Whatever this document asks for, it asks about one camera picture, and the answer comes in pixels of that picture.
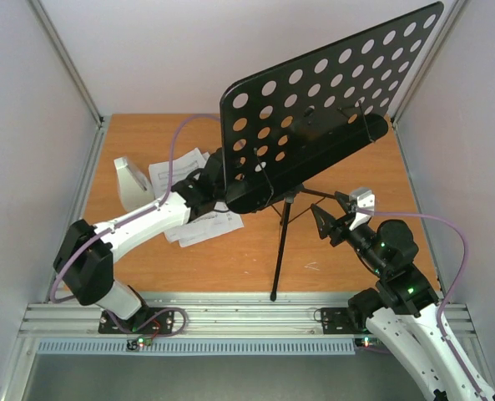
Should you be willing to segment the black tripod music stand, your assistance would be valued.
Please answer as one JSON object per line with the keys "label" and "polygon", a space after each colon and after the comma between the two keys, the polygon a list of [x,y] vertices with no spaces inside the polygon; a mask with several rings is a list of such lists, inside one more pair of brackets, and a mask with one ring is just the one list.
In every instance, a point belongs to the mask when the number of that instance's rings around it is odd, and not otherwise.
{"label": "black tripod music stand", "polygon": [[229,209],[289,213],[305,182],[384,137],[443,10],[428,4],[233,83],[220,99]]}

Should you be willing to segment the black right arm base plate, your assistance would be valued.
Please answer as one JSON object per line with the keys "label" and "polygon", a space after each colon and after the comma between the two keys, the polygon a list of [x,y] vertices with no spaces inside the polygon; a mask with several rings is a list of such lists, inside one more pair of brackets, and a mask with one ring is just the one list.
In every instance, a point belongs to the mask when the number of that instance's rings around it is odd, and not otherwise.
{"label": "black right arm base plate", "polygon": [[313,318],[321,325],[325,335],[366,335],[369,332],[356,322],[355,317],[345,307],[323,307],[313,312]]}

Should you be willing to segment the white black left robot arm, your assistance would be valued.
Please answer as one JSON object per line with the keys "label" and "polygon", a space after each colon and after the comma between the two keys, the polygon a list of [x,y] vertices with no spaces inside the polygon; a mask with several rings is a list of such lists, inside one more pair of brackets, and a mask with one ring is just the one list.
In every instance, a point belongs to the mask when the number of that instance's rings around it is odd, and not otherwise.
{"label": "white black left robot arm", "polygon": [[50,301],[75,299],[82,306],[97,305],[128,332],[140,332],[147,325],[149,307],[134,289],[114,278],[114,264],[157,235],[209,214],[224,196],[223,152],[218,149],[203,168],[170,185],[157,200],[95,225],[75,221],[53,262],[56,277]]}

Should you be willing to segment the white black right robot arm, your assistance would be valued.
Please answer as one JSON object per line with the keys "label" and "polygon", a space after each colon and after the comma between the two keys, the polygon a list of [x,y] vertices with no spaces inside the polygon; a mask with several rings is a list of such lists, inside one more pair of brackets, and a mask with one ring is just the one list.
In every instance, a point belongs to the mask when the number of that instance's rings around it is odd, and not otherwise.
{"label": "white black right robot arm", "polygon": [[445,316],[453,290],[439,297],[414,259],[419,247],[407,212],[376,210],[372,190],[335,198],[344,211],[335,218],[311,205],[321,239],[349,245],[377,277],[375,287],[348,301],[348,320],[378,338],[412,377],[427,400],[495,400],[495,389],[464,351]]}

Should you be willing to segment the white grey metronome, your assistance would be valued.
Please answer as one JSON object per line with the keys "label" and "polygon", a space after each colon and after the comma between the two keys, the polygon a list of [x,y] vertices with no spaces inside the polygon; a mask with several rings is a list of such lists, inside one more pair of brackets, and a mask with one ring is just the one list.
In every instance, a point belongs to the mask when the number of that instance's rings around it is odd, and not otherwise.
{"label": "white grey metronome", "polygon": [[114,160],[117,190],[121,206],[131,212],[154,200],[154,190],[148,177],[128,157]]}

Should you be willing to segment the white sheet music page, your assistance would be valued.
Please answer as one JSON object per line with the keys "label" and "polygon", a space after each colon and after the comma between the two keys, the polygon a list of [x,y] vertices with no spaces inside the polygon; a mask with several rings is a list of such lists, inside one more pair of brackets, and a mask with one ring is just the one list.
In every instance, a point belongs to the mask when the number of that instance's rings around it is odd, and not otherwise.
{"label": "white sheet music page", "polygon": [[180,247],[187,247],[244,227],[238,214],[225,211],[224,203],[218,202],[215,208],[217,211],[212,211],[187,225],[167,230],[164,233],[166,240],[169,243],[177,241]]}
{"label": "white sheet music page", "polygon": [[[173,160],[172,184],[185,179],[190,172],[204,168],[209,157],[209,152],[201,153],[198,148],[194,148],[187,154]],[[149,178],[155,197],[160,198],[167,189],[169,162],[164,161],[149,165]]]}

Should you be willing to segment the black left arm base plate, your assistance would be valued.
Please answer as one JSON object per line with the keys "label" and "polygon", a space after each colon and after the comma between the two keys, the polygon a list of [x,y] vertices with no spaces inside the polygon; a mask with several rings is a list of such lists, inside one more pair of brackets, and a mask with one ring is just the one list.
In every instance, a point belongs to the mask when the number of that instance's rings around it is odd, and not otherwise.
{"label": "black left arm base plate", "polygon": [[102,311],[98,332],[100,334],[151,335],[158,333],[170,335],[177,317],[183,322],[178,312],[167,307],[149,307],[129,320],[123,320],[113,312]]}

